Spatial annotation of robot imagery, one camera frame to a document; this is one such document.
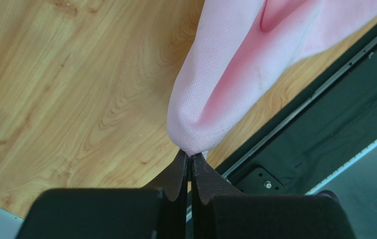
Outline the pink t shirt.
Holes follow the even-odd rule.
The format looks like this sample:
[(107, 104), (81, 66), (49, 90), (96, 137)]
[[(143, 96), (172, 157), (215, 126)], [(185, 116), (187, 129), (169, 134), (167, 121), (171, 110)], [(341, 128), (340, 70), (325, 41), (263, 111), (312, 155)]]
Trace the pink t shirt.
[(296, 62), (377, 16), (377, 0), (207, 0), (175, 80), (171, 141), (192, 156), (219, 144)]

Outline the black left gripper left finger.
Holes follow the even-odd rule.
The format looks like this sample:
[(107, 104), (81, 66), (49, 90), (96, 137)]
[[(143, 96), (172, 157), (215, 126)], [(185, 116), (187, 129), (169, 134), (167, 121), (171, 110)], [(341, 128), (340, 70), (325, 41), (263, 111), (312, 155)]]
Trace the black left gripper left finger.
[(141, 188), (56, 188), (32, 204), (19, 239), (183, 239), (188, 156)]

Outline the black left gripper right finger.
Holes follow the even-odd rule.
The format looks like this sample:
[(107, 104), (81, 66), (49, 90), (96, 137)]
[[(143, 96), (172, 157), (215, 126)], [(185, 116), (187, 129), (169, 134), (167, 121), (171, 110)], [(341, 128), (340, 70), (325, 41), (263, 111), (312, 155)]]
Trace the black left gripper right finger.
[(228, 183), (202, 154), (191, 157), (196, 239), (353, 239), (335, 195), (248, 195)]

